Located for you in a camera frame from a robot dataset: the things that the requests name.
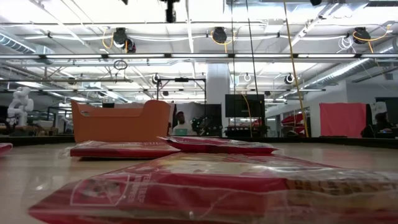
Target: fluorescent light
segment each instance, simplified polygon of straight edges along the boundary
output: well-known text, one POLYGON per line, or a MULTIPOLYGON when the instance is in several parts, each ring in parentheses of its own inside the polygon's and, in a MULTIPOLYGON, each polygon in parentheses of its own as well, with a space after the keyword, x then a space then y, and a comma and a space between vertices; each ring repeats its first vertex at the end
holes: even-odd
POLYGON ((285 105, 287 103, 265 103, 265 105, 285 105))
POLYGON ((77 96, 73 96, 70 98, 71 100, 76 100, 76 101, 88 101, 86 98, 83 97, 77 97, 77 96))
POLYGON ((43 85, 35 83, 35 82, 16 82, 16 83, 18 83, 20 85, 24 85, 24 86, 29 86, 32 88, 44 88, 43 85))
POLYGON ((164 54, 111 54, 109 58, 159 58, 164 57, 164 54))
POLYGON ((57 92, 63 92, 63 91, 73 91, 73 90, 43 90, 43 91, 57 91, 57 92))
POLYGON ((0 59, 39 59, 38 55, 0 55, 0 59))
POLYGON ((172 54, 172 57, 180 57, 180 58, 217 58, 217 57, 228 57, 228 54, 172 54))
POLYGON ((299 54, 301 58, 347 58, 354 57, 355 54, 299 54))
POLYGON ((362 54, 364 58, 384 58, 384 57, 398 57, 398 54, 362 54))
POLYGON ((236 54, 235 57, 238 58, 251 58, 251 57, 255 57, 255 58, 289 58, 290 55, 289 54, 236 54))
POLYGON ((46 55, 47 58, 102 58, 101 55, 46 55))
POLYGON ((285 99, 264 99, 264 101, 286 101, 285 99))

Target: black monitor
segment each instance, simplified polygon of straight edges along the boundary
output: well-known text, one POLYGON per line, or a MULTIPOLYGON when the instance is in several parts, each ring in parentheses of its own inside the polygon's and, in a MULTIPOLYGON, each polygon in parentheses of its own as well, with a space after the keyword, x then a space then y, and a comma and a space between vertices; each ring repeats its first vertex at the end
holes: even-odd
POLYGON ((242 95, 225 95, 225 116, 227 118, 265 117, 264 95, 253 94, 245 97, 248 103, 242 95))

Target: man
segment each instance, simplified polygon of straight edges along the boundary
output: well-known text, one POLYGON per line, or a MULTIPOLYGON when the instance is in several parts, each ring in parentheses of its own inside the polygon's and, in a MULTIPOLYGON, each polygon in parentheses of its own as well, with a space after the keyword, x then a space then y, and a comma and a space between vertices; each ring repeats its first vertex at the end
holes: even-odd
POLYGON ((175 115, 177 117, 178 125, 173 128, 174 136, 196 136, 196 132, 192 130, 192 125, 185 122, 184 112, 179 111, 175 115))

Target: ventilation duct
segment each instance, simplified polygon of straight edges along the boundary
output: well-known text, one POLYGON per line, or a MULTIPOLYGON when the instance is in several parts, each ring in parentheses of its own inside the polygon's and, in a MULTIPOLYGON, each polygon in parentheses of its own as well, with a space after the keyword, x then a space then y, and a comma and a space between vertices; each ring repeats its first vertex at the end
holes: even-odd
MULTIPOLYGON (((392 40, 387 40, 382 44, 377 46, 379 49, 375 53, 379 54, 396 54, 398 53, 398 38, 395 36, 392 40)), ((342 63, 341 65, 337 65, 321 74, 317 77, 311 79, 308 84, 306 84, 305 88, 311 88, 316 85, 325 86, 331 83, 336 83, 340 80, 343 80, 347 77, 355 75, 357 73, 363 72, 364 70, 370 69, 377 66, 375 60, 370 58, 358 59, 351 63, 342 63)))
MULTIPOLYGON (((26 41, 21 40, 17 36, 4 30, 0 30, 0 44, 22 54, 54 54, 54 51, 46 46, 27 43, 26 41)), ((52 60, 47 59, 36 61, 45 63, 47 65, 53 62, 52 60)))

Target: metal pipe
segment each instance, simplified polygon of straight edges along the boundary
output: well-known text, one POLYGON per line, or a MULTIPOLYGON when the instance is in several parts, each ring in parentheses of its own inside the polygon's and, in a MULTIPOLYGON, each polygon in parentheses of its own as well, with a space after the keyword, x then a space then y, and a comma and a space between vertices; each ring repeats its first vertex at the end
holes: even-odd
POLYGON ((26 79, 26 80, 18 80, 18 79, 13 79, 13 80, 0 80, 0 83, 2 82, 30 82, 30 83, 78 83, 78 82, 132 82, 132 80, 129 79, 85 79, 85 80, 60 80, 60 79, 54 79, 54 80, 31 80, 31 79, 26 79))

